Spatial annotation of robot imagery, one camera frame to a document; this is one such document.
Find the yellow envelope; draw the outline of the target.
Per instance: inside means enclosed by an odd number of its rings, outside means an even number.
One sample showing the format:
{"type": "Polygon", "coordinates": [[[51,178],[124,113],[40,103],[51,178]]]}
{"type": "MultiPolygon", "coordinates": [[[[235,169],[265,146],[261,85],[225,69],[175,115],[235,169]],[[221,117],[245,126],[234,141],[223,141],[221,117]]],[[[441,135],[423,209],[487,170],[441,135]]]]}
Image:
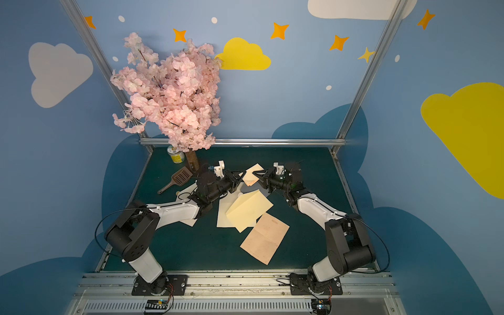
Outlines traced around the yellow envelope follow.
{"type": "Polygon", "coordinates": [[[239,232],[243,232],[266,213],[273,203],[260,191],[256,190],[240,195],[226,212],[227,219],[239,232]]]}

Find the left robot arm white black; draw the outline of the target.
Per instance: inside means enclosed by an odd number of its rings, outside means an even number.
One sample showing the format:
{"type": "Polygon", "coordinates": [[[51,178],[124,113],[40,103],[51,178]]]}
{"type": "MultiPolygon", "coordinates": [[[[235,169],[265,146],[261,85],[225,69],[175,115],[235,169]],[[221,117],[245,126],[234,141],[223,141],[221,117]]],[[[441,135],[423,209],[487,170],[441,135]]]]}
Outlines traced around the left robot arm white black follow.
{"type": "Polygon", "coordinates": [[[222,176],[206,171],[186,199],[160,204],[133,202],[120,212],[104,238],[137,273],[138,287],[133,295],[160,296],[169,289],[167,274],[150,250],[157,229],[206,215],[217,200],[237,190],[244,176],[245,171],[224,170],[222,176]]]}

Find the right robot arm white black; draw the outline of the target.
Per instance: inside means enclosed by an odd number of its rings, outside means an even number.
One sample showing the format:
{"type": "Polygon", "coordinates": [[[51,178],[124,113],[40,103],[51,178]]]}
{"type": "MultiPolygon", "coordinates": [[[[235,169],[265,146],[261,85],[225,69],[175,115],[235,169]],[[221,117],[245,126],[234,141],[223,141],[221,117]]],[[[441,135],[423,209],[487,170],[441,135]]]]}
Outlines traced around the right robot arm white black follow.
{"type": "Polygon", "coordinates": [[[368,227],[361,216],[347,214],[322,201],[304,186],[299,164],[254,171],[259,184],[270,193],[282,191],[286,202],[310,217],[325,231],[327,256],[308,269],[315,282],[325,282],[362,268],[376,260],[368,227]]]}

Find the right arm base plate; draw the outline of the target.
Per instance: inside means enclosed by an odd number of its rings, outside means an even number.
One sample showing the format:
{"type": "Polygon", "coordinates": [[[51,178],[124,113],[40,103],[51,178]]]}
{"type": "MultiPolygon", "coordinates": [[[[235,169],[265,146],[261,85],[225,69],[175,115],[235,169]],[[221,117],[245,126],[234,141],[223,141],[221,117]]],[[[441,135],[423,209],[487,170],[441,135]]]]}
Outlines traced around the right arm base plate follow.
{"type": "Polygon", "coordinates": [[[339,277],[325,282],[318,282],[311,274],[291,273],[288,278],[292,295],[330,296],[343,294],[343,287],[339,277]]]}

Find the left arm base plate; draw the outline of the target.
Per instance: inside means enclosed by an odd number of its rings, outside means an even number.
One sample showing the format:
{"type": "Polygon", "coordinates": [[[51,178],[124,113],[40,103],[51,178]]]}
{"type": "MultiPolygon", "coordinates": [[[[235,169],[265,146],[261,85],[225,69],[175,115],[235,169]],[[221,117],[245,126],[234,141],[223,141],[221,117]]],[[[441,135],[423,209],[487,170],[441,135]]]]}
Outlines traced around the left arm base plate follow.
{"type": "Polygon", "coordinates": [[[148,283],[141,276],[134,281],[132,296],[182,296],[185,294],[188,281],[187,275],[170,275],[165,272],[152,283],[148,283]]]}

